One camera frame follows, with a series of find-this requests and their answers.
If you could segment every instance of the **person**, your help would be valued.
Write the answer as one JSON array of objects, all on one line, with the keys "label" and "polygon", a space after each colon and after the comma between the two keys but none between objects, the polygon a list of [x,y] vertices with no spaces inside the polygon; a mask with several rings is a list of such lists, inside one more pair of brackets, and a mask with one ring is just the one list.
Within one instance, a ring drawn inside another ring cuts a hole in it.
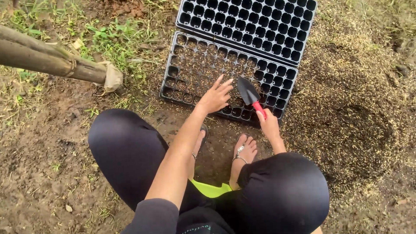
[{"label": "person", "polygon": [[286,152],[277,118],[257,112],[274,156],[253,162],[256,141],[241,134],[230,175],[232,191],[205,197],[192,184],[195,160],[206,141],[207,114],[227,106],[232,79],[221,75],[168,147],[137,114],[111,109],[94,120],[89,147],[120,198],[135,210],[122,234],[321,233],[329,192],[318,167]]}]

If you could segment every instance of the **red trowel handle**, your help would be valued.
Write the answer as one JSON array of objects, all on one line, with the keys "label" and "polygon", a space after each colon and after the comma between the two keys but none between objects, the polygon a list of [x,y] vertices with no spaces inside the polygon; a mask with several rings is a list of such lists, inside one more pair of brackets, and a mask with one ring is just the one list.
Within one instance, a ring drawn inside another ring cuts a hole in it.
[{"label": "red trowel handle", "polygon": [[256,110],[258,110],[262,113],[264,119],[267,118],[266,112],[264,112],[263,108],[261,108],[259,101],[254,102],[253,107],[254,107],[254,109],[256,109]]}]

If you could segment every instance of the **seedling tray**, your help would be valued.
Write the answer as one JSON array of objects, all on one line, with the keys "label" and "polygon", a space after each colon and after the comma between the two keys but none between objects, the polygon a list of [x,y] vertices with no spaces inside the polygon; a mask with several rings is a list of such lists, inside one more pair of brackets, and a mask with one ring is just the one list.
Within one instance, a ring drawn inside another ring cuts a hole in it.
[{"label": "seedling tray", "polygon": [[229,106],[216,114],[257,126],[257,114],[245,105],[237,89],[237,79],[245,77],[259,91],[263,108],[281,119],[292,92],[298,70],[260,58],[216,42],[183,32],[175,32],[172,50],[159,96],[194,107],[216,79],[234,78]]},{"label": "seedling tray", "polygon": [[315,0],[182,0],[176,26],[298,66],[316,8]]}]

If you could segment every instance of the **sandal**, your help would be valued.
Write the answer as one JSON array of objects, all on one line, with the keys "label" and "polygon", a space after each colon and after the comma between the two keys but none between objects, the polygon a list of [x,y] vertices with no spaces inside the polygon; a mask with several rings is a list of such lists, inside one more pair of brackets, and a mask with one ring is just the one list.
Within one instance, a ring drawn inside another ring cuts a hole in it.
[{"label": "sandal", "polygon": [[[243,135],[245,135],[246,137],[247,137],[247,139],[250,137],[250,135],[249,134],[247,134],[247,133],[242,133],[242,134],[240,134],[239,136],[238,136],[238,138],[237,138],[237,142],[238,142],[238,140],[240,139],[240,137],[241,136],[243,136]],[[244,149],[244,144],[245,143],[243,143],[243,145],[242,146],[240,146],[238,149],[237,149],[237,153],[235,154],[235,156],[234,156],[234,158],[233,158],[233,161],[234,160],[236,160],[236,159],[242,159],[246,164],[247,164],[247,161],[244,159],[244,158],[241,158],[240,156],[239,156],[239,154],[240,154],[240,152],[241,151],[243,151],[243,149]]]},{"label": "sandal", "polygon": [[[201,128],[199,129],[199,132],[201,132],[202,130],[205,131],[205,136],[204,136],[204,138],[202,138],[201,146],[199,147],[199,149],[201,149],[202,146],[207,142],[207,138],[208,138],[208,127],[207,127],[207,125],[202,124]],[[194,152],[192,152],[192,156],[196,160],[196,155],[195,155]]]}]

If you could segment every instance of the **black leggings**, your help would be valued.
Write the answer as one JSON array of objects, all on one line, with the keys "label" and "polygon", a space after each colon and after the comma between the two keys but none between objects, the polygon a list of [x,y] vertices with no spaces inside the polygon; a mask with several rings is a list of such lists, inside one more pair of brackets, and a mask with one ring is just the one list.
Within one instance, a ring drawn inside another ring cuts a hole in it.
[{"label": "black leggings", "polygon": [[[88,142],[108,182],[135,210],[152,184],[167,143],[137,114],[122,109],[98,115]],[[246,164],[238,184],[242,189],[210,199],[188,180],[179,212],[211,207],[237,233],[311,233],[328,215],[325,178],[300,154],[281,153]]]}]

